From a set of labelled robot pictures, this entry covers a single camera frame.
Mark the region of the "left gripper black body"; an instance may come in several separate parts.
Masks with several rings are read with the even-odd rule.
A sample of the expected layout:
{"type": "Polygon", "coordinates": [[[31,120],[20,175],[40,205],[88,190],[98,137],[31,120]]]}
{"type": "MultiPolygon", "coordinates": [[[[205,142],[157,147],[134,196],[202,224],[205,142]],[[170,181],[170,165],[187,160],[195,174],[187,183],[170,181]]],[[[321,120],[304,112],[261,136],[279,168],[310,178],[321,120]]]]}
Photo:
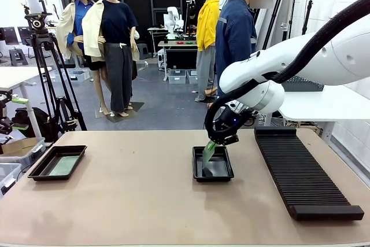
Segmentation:
{"type": "Polygon", "coordinates": [[[0,100],[0,118],[1,118],[1,134],[9,135],[13,130],[14,123],[8,118],[7,106],[8,102],[12,102],[13,91],[1,90],[0,100]]]}

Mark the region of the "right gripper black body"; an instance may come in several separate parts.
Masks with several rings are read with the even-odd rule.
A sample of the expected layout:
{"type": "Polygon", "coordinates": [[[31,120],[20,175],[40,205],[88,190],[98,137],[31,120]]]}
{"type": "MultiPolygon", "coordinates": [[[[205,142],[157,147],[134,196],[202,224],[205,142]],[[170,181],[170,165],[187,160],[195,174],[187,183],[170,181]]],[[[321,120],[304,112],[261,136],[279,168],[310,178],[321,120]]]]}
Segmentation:
{"type": "Polygon", "coordinates": [[[236,132],[248,121],[249,110],[244,109],[236,113],[226,105],[220,116],[214,121],[216,137],[226,138],[236,135],[236,132]]]}

